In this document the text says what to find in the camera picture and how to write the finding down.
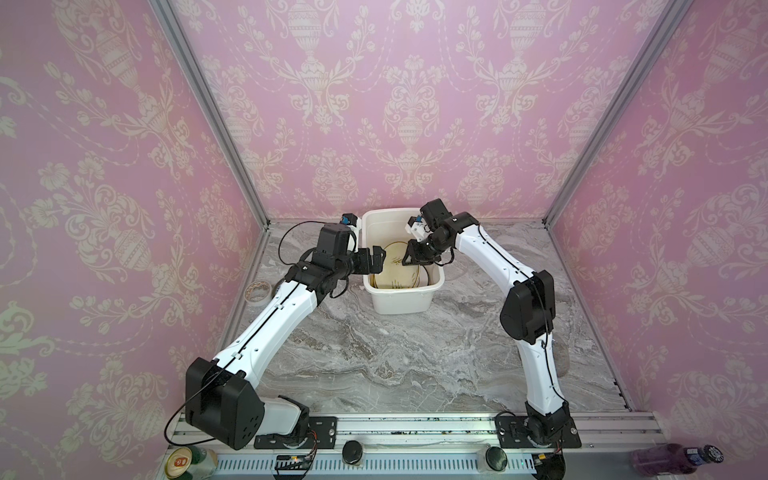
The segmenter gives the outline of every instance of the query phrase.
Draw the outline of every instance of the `black bottle cap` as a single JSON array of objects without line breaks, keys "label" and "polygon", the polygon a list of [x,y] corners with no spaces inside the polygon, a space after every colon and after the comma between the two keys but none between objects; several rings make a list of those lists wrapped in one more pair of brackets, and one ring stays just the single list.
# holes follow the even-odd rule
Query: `black bottle cap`
[{"label": "black bottle cap", "polygon": [[344,448],[341,451],[341,458],[344,463],[357,465],[357,462],[362,458],[362,443],[357,440],[349,440],[344,444]]},{"label": "black bottle cap", "polygon": [[503,472],[507,468],[507,453],[499,447],[485,451],[485,462],[494,472]]},{"label": "black bottle cap", "polygon": [[706,463],[723,463],[725,460],[725,455],[715,445],[705,445],[700,452]]}]

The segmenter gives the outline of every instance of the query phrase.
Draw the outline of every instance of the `marble surface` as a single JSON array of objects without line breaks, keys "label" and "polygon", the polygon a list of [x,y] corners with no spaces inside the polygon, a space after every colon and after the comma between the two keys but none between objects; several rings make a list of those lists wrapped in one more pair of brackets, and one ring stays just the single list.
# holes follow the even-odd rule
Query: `marble surface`
[{"label": "marble surface", "polygon": [[[274,285],[285,274],[277,244],[290,226],[270,226],[257,279]],[[483,226],[518,259],[554,277],[555,364],[571,410],[624,410],[624,400],[543,226]],[[291,231],[283,242],[283,259],[298,260],[315,245],[320,227],[308,223]],[[505,297],[460,253],[445,267],[445,276],[432,308],[411,315],[375,313],[362,277],[353,277],[347,293],[338,299],[327,297],[293,331],[264,373],[259,395],[289,396],[314,412],[524,411],[520,357],[498,320]],[[244,310],[238,333],[262,308]]]}]

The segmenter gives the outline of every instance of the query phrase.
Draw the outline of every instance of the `damask wallpaper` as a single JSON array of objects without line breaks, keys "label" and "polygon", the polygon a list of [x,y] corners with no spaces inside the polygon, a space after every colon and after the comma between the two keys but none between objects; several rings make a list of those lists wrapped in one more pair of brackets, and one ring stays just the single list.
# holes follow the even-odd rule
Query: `damask wallpaper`
[{"label": "damask wallpaper", "polygon": [[768,2],[694,2],[555,238],[631,397],[765,478]]},{"label": "damask wallpaper", "polygon": [[173,3],[270,218],[541,218],[667,0]]},{"label": "damask wallpaper", "polygon": [[259,229],[149,4],[0,12],[0,478],[145,480]]}]

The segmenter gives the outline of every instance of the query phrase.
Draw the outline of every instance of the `white container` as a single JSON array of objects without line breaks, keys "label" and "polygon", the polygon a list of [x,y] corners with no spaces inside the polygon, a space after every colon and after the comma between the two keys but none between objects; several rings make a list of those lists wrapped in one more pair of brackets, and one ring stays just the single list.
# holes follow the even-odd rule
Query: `white container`
[{"label": "white container", "polygon": [[[361,247],[386,247],[392,242],[407,242],[408,220],[417,217],[418,208],[386,208],[371,210],[362,216]],[[371,275],[362,278],[362,284],[371,293],[373,309],[382,315],[425,312],[435,292],[445,283],[445,273],[435,264],[419,268],[419,286],[405,289],[381,289],[371,285]]]}]

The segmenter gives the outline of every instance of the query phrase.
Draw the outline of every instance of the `pink wall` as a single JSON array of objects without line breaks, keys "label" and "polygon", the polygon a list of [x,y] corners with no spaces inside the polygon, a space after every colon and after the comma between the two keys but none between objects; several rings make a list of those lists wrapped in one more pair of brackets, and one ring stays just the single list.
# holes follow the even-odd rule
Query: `pink wall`
[{"label": "pink wall", "polygon": [[726,452],[699,478],[765,478],[766,120],[768,4],[694,2],[554,227],[631,398]]},{"label": "pink wall", "polygon": [[666,0],[174,0],[273,219],[541,218]]},{"label": "pink wall", "polygon": [[0,152],[0,478],[150,478],[258,229],[146,2],[6,2]]}]

